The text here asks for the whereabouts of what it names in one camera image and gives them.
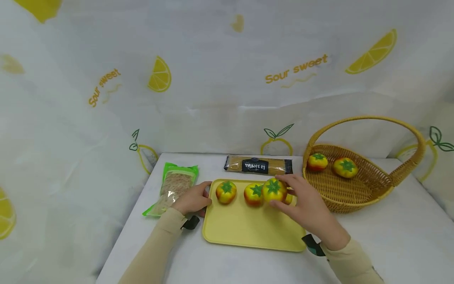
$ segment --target pasta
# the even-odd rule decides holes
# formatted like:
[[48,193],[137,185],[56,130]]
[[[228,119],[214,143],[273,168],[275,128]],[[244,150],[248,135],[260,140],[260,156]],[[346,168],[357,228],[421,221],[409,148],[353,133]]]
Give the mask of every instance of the pasta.
[[268,159],[228,155],[224,169],[229,172],[253,174],[293,174],[290,159]]
[[159,200],[142,215],[162,215],[181,195],[194,185],[197,175],[197,166],[178,167],[175,164],[166,163]]

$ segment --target plastic tray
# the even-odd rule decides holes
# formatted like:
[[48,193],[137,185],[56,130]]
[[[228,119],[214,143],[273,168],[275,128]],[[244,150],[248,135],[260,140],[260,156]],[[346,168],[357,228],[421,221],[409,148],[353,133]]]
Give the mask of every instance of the plastic tray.
[[[237,195],[228,205],[220,204],[216,198],[216,187],[229,180],[237,186]],[[243,191],[248,184],[261,183],[256,180],[217,179],[210,188],[210,198],[203,222],[203,237],[210,243],[301,252],[306,245],[301,240],[306,231],[290,217],[264,204],[250,207],[244,200]]]

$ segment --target lemon print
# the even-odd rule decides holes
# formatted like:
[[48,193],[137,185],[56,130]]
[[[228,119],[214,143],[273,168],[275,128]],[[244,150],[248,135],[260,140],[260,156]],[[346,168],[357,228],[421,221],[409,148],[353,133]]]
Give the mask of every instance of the lemon print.
[[364,53],[357,61],[350,65],[345,72],[348,74],[358,74],[377,65],[393,50],[396,40],[397,32],[395,29],[392,29],[372,46],[369,51]]
[[[139,135],[139,129],[134,131],[133,137],[134,140],[137,140]],[[156,162],[158,161],[158,154],[156,151],[151,148],[150,146],[147,145],[142,145],[142,144],[137,144],[136,142],[132,143],[129,146],[129,149],[131,151],[137,151],[137,154],[139,155],[140,163],[142,164],[142,168],[145,170],[147,174],[151,174],[153,171],[154,165],[156,165]]]
[[[425,181],[432,171],[434,170],[435,165],[438,160],[438,150],[437,147],[443,152],[452,152],[454,151],[454,145],[448,142],[442,142],[441,131],[435,126],[431,126],[429,130],[430,139],[426,141],[426,147],[429,147],[430,151],[426,151],[426,154],[423,160],[420,162],[418,167],[415,170],[416,178],[423,182]],[[401,161],[408,160],[418,148],[417,144],[409,145],[402,148],[397,154],[396,158]]]
[[2,69],[11,74],[25,74],[25,70],[19,61],[9,54],[0,56],[3,60]]
[[148,87],[155,92],[161,93],[167,91],[171,82],[172,75],[170,74],[169,66],[161,57],[156,56]]
[[44,24],[48,19],[54,18],[60,9],[62,0],[14,0],[35,18]]
[[237,33],[243,32],[243,29],[244,29],[244,17],[243,17],[243,15],[237,14],[235,16],[235,22],[231,23],[230,26]]
[[0,187],[0,239],[5,239],[16,225],[13,204]]
[[270,137],[267,142],[263,143],[260,148],[260,155],[280,155],[280,156],[291,156],[293,154],[293,148],[287,140],[278,138],[284,135],[293,124],[284,127],[277,134],[273,130],[265,128],[264,131]]

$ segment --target toy tomato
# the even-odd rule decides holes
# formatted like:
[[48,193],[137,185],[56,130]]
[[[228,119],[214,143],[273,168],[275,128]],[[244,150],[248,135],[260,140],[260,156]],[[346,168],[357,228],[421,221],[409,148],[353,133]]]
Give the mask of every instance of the toy tomato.
[[307,160],[307,168],[311,171],[318,172],[324,170],[328,166],[328,159],[325,155],[315,153],[309,156]]
[[244,189],[244,200],[250,206],[258,207],[263,202],[262,196],[262,186],[261,184],[249,184]]
[[358,173],[358,166],[349,158],[339,158],[334,161],[333,170],[341,177],[351,179]]
[[276,178],[271,178],[263,184],[262,194],[266,202],[273,199],[284,201],[287,197],[287,185]]
[[287,205],[290,205],[292,200],[293,200],[293,195],[287,194],[287,196],[285,197],[284,203]]
[[233,201],[236,195],[237,186],[229,180],[219,184],[216,188],[216,197],[217,200],[219,200],[219,203],[229,204]]

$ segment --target backdrop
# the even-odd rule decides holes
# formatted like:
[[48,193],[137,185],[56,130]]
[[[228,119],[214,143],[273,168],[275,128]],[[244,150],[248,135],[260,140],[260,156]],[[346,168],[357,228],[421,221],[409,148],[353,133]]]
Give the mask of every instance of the backdrop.
[[[93,282],[164,151],[301,155],[354,115],[420,127],[415,173],[452,216],[452,15],[449,0],[2,1],[2,280]],[[369,120],[321,141],[400,159],[415,144]]]

